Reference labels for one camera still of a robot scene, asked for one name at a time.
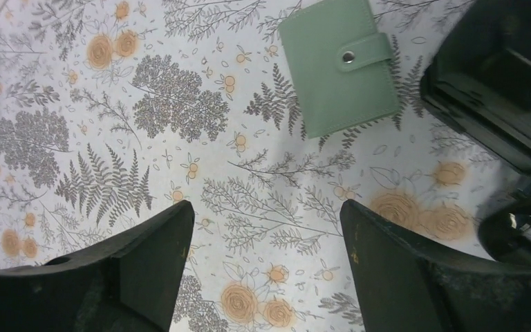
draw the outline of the table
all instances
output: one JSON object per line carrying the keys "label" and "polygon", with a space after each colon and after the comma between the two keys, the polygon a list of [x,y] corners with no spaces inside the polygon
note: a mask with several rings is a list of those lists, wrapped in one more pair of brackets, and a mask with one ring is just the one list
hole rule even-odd
{"label": "table", "polygon": [[171,331],[359,332],[346,199],[487,257],[475,226],[516,176],[428,114],[418,89],[472,0],[373,0],[403,112],[306,140],[277,27],[314,2],[7,2],[0,269],[187,199],[196,229]]}

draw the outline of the wallet strap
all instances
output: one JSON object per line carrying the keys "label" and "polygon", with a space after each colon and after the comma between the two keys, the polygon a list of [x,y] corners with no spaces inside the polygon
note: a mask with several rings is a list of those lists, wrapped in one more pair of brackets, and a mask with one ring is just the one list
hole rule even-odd
{"label": "wallet strap", "polygon": [[340,71],[355,69],[391,59],[392,47],[385,33],[374,33],[339,49],[335,63]]}

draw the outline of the metal snap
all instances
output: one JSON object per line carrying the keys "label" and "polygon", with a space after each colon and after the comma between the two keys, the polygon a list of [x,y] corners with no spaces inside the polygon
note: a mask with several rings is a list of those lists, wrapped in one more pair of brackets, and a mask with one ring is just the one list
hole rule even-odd
{"label": "metal snap", "polygon": [[350,50],[343,53],[343,62],[346,64],[350,64],[355,60],[355,53],[351,52]]}

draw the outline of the table surface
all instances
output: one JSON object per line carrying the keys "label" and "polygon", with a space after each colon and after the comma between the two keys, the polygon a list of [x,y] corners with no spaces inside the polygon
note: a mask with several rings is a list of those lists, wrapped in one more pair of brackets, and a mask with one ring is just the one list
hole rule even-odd
{"label": "table surface", "polygon": [[515,174],[418,95],[472,1],[373,0],[404,111],[305,140],[277,27],[314,2],[7,2],[0,269],[42,264],[187,199],[196,227],[171,331],[359,332],[346,199],[487,257],[475,226]]}

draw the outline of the green wallet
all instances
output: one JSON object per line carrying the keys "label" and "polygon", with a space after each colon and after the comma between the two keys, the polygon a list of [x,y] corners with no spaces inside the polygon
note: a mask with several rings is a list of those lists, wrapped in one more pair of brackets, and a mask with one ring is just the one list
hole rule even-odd
{"label": "green wallet", "polygon": [[279,32],[309,138],[399,111],[392,49],[367,0],[323,0]]}

